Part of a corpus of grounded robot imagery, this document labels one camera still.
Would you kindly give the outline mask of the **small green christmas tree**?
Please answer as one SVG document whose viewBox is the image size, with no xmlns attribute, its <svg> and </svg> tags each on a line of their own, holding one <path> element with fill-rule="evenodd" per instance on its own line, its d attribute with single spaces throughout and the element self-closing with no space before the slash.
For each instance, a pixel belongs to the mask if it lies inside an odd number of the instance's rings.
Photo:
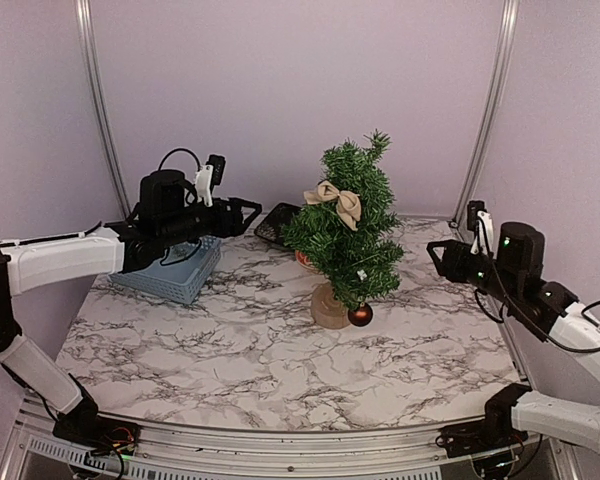
<svg viewBox="0 0 600 480">
<path fill-rule="evenodd" d="M 328 180 L 340 190 L 358 194 L 362 204 L 358 230 L 350 230 L 340 220 L 334 202 L 307 205 L 305 200 L 283 229 L 285 245 L 307 255 L 326 278 L 330 296 L 342 305 L 347 321 L 349 310 L 361 303 L 371 306 L 372 301 L 398 289 L 398 264 L 404 256 L 403 247 L 391 238 L 401 220 L 394 211 L 395 196 L 388 176 L 379 167 L 391 138 L 374 130 L 365 140 L 360 145 L 346 139 L 325 150 L 320 181 L 309 189 Z M 357 275 L 360 269 L 368 275 L 364 281 Z"/>
</svg>

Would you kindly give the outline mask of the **beige burlap bow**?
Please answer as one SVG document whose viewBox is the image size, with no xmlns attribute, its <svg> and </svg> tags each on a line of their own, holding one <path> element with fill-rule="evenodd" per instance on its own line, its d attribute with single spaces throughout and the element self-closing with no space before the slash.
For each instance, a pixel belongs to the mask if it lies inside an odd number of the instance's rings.
<svg viewBox="0 0 600 480">
<path fill-rule="evenodd" d="M 334 202 L 340 220 L 350 230 L 358 230 L 358 222 L 362 215 L 362 204 L 358 194 L 349 190 L 340 190 L 328 180 L 324 180 L 313 190 L 305 191 L 303 197 L 307 205 Z"/>
</svg>

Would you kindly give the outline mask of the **dark red bauble ornament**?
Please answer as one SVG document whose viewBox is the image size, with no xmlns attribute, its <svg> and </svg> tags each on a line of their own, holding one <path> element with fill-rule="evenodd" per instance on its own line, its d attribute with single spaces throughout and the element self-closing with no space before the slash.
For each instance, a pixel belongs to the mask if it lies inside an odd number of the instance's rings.
<svg viewBox="0 0 600 480">
<path fill-rule="evenodd" d="M 347 312 L 348 321 L 356 327 L 365 327 L 373 320 L 374 312 L 368 303 L 361 303 L 357 309 Z"/>
</svg>

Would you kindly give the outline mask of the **light blue perforated plastic basket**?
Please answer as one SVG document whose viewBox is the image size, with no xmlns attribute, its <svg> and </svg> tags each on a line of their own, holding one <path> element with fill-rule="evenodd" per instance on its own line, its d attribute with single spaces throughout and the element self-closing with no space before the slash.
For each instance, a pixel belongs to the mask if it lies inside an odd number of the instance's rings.
<svg viewBox="0 0 600 480">
<path fill-rule="evenodd" d="M 171 247 L 161 259 L 143 270 L 111 274 L 109 279 L 124 287 L 190 305 L 218 264 L 220 247 L 219 238 L 205 236 L 196 244 Z"/>
</svg>

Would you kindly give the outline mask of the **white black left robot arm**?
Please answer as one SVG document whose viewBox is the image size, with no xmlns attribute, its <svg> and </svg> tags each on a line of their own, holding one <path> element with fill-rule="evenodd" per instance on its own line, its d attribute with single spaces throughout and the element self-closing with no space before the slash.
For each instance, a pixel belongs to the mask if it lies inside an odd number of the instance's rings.
<svg viewBox="0 0 600 480">
<path fill-rule="evenodd" d="M 82 231 L 29 239 L 0 240 L 0 365 L 20 385 L 55 412 L 55 437 L 82 445 L 111 446 L 133 422 L 103 417 L 87 389 L 63 370 L 28 335 L 32 325 L 17 319 L 33 296 L 36 313 L 49 313 L 44 328 L 69 320 L 86 295 L 88 282 L 102 274 L 129 274 L 149 267 L 176 245 L 205 236 L 219 239 L 245 233 L 261 214 L 261 204 L 238 197 L 214 196 L 226 160 L 212 154 L 197 162 L 192 179 L 164 164 L 140 182 L 139 197 L 128 216 Z"/>
</svg>

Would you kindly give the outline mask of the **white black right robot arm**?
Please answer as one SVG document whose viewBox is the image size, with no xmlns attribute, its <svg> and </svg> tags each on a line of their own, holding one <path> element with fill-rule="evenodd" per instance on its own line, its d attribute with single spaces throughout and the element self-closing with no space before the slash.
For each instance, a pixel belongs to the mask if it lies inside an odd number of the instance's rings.
<svg viewBox="0 0 600 480">
<path fill-rule="evenodd" d="M 562 284 L 543 280 L 544 235 L 528 224 L 505 222 L 493 248 L 487 217 L 481 215 L 474 226 L 473 243 L 428 243 L 426 250 L 438 275 L 496 299 L 536 338 L 570 354 L 600 383 L 600 321 Z M 495 448 L 524 432 L 600 455 L 600 406 L 562 400 L 513 383 L 485 403 L 484 418 L 471 426 L 468 436 Z"/>
</svg>

